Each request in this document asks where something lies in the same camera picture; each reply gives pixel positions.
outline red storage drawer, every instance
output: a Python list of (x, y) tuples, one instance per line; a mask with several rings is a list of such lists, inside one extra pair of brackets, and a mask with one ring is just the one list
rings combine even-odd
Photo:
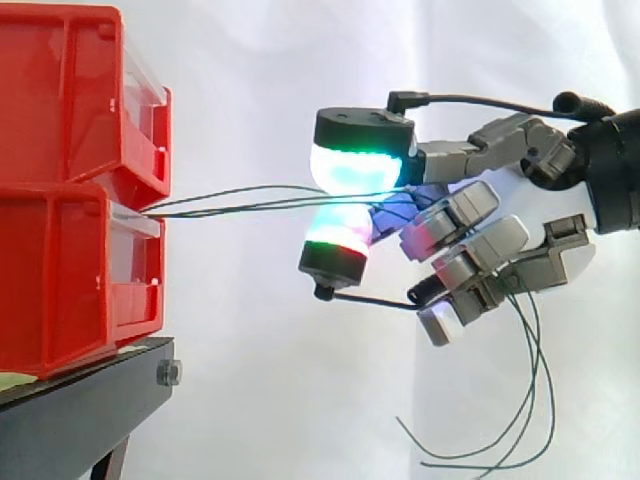
[(0, 218), (0, 372), (47, 378), (162, 327), (162, 222), (91, 184), (0, 185)]
[(171, 95), (112, 7), (0, 3), (0, 182), (102, 185), (134, 210), (169, 195)]

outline glowing led sensor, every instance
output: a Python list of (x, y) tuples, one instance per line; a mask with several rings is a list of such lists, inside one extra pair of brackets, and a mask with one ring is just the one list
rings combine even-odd
[(384, 153), (342, 152), (318, 145), (311, 148), (311, 174), (331, 195), (386, 192), (395, 186), (401, 167), (400, 158)]
[(340, 245), (368, 257), (372, 233), (366, 205), (325, 205), (318, 210), (306, 240)]

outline white wall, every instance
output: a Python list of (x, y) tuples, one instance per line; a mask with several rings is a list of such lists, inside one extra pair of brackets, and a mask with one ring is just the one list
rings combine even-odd
[[(591, 0), (116, 3), (174, 91), (175, 197), (311, 184), (315, 110), (382, 105), (391, 88), (540, 106), (570, 88), (619, 109), (640, 103), (640, 17), (622, 0), (607, 9)], [(422, 139), (464, 138), (499, 113), (434, 106), (420, 116)], [(500, 176), (493, 180), (500, 187)], [(507, 209), (521, 195), (501, 193)], [(312, 214), (171, 222), (164, 333), (177, 338), (184, 382), (133, 435), (124, 478), (458, 478), (416, 467), (422, 457), (394, 415), (453, 453), (506, 423), (527, 382), (512, 313), (505, 307), (436, 350), (410, 314), (315, 302), (296, 271)], [(540, 300), (557, 440), (529, 470), (497, 477), (640, 474), (638, 240), (598, 239), (589, 271)], [(376, 249), (364, 291), (400, 298), (426, 270), (387, 243)], [(517, 458), (543, 442), (545, 429), (536, 417)]]

